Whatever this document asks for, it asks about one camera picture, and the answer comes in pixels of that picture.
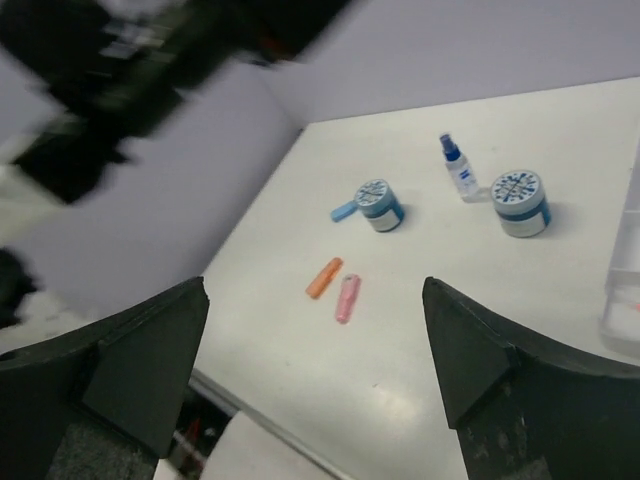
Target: white wall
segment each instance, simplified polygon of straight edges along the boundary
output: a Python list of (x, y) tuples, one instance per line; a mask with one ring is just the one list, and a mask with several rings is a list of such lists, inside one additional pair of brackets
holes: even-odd
[[(51, 107), (0, 58), (0, 141)], [(231, 64), (82, 206), (16, 242), (73, 307), (121, 310), (200, 274), (298, 134), (256, 69)]]
[(640, 75), (637, 0), (362, 0), (265, 74), (304, 121)]

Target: round container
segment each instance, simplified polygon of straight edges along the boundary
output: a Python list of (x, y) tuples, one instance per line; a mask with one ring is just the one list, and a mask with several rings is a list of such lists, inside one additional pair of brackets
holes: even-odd
[(404, 220), (404, 210), (384, 180), (365, 183), (354, 201), (376, 232), (390, 232)]
[(542, 180), (528, 170), (498, 177), (491, 186), (491, 199), (502, 229), (512, 237), (532, 237), (551, 222)]

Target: spray nozzle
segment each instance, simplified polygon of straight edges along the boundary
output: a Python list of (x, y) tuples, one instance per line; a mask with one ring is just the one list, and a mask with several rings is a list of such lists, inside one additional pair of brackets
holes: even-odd
[(440, 143), (442, 144), (444, 156), (448, 161), (453, 162), (454, 160), (460, 158), (460, 149), (451, 139), (451, 135), (449, 135), (448, 133), (440, 135)]

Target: orange marker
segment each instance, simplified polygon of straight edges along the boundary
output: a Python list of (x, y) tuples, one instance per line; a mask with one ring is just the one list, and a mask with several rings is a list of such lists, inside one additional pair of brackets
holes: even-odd
[(314, 300), (319, 298), (320, 295), (322, 295), (322, 292), (327, 289), (327, 287), (331, 283), (331, 280), (334, 279), (343, 263), (344, 262), (342, 261), (342, 259), (338, 257), (327, 263), (327, 266), (322, 269), (318, 276), (313, 279), (311, 285), (307, 287), (307, 295), (309, 295)]

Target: table surface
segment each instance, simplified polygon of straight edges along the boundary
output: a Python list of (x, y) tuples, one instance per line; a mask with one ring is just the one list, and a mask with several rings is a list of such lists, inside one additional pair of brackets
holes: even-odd
[[(171, 464), (160, 460), (153, 480), (181, 478)], [(333, 480), (333, 477), (239, 412), (211, 452), (200, 480), (264, 479)]]
[[(355, 478), (466, 478), (429, 348), (424, 279), (623, 359), (601, 344), (597, 319), (639, 121), (640, 79), (628, 79), (310, 125), (205, 273), (211, 308), (196, 368)], [(463, 203), (442, 132), (485, 186), (536, 171), (552, 225), (515, 239), (490, 203)], [(332, 223), (329, 212), (372, 178), (405, 205), (402, 226), (376, 233), (359, 214)], [(363, 279), (346, 326), (334, 320), (340, 282), (318, 301), (304, 294), (335, 256), (342, 274)]]

